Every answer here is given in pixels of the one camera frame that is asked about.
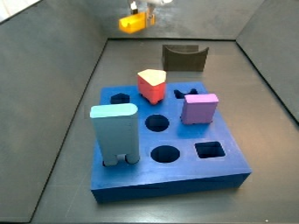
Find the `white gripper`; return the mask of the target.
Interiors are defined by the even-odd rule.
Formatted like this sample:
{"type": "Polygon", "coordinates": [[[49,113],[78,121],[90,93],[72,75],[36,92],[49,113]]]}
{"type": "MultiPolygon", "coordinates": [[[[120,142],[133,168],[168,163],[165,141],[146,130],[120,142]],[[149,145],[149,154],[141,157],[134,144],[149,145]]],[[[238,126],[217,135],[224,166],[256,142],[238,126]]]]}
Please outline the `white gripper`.
{"type": "MultiPolygon", "coordinates": [[[[153,10],[154,6],[161,6],[165,4],[169,4],[173,0],[136,0],[141,3],[146,3],[146,11],[145,11],[145,25],[146,27],[150,26],[150,21],[153,17],[153,10]]],[[[137,6],[136,6],[136,1],[132,1],[129,3],[129,10],[130,10],[130,15],[134,15],[137,13],[137,6]]]]}

